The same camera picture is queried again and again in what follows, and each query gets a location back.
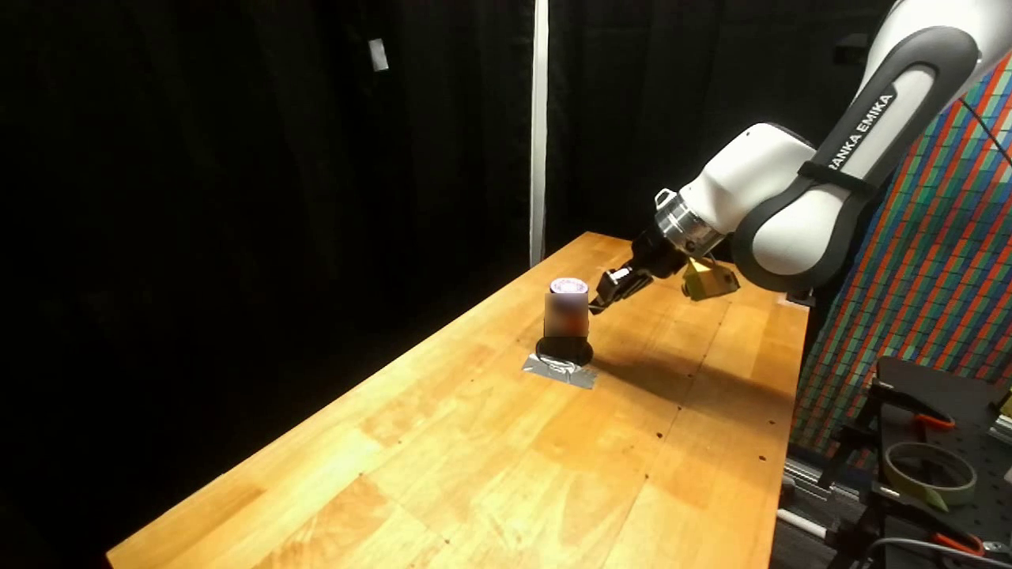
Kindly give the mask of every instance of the wooden table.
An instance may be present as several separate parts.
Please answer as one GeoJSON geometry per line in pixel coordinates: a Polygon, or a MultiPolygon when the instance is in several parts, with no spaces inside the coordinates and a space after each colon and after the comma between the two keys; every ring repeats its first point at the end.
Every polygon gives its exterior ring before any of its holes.
{"type": "Polygon", "coordinates": [[[806,308],[679,275],[592,319],[593,384],[523,369],[581,233],[116,542],[113,567],[768,567],[806,308]]]}

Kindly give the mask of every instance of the black backdrop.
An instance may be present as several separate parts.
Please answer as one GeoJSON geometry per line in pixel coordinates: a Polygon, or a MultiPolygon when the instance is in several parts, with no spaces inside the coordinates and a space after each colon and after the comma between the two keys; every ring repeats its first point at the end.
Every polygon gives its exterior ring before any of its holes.
{"type": "Polygon", "coordinates": [[[0,5],[0,560],[99,563],[523,267],[528,21],[0,5]]]}

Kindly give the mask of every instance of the black curtain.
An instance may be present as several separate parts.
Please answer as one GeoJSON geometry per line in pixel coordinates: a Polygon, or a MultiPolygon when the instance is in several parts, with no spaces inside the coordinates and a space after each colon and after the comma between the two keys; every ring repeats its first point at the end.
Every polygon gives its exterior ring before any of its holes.
{"type": "Polygon", "coordinates": [[[764,120],[812,142],[860,80],[882,0],[552,0],[550,228],[634,238],[764,120]]]}
{"type": "Polygon", "coordinates": [[[0,560],[100,563],[523,267],[528,21],[0,5],[0,560]]]}

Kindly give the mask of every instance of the wood grain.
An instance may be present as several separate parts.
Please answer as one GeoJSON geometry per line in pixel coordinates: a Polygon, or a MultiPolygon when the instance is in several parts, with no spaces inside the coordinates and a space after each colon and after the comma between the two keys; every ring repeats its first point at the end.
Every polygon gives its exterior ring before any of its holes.
{"type": "Polygon", "coordinates": [[[113,567],[768,567],[806,308],[679,277],[592,319],[593,384],[523,369],[581,233],[116,542],[113,567]]]}

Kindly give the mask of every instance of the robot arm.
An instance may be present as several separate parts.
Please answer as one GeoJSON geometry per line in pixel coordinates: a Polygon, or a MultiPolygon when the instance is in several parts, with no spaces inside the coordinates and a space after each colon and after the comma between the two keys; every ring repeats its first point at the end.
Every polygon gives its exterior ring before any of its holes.
{"type": "Polygon", "coordinates": [[[855,225],[904,148],[1012,50],[1012,0],[897,0],[862,82],[819,148],[755,123],[679,193],[655,196],[634,260],[602,275],[593,313],[731,238],[737,267],[772,292],[812,292],[849,257],[855,225]]]}

